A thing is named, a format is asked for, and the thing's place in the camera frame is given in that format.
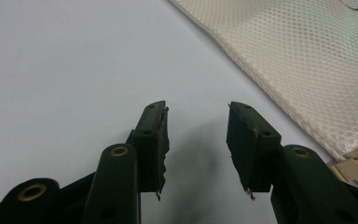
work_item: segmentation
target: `mesh bag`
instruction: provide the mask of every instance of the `mesh bag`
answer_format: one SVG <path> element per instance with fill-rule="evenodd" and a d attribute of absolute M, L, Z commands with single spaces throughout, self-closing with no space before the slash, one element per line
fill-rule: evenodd
<path fill-rule="evenodd" d="M 172 2 L 333 157 L 358 159 L 358 0 Z"/>

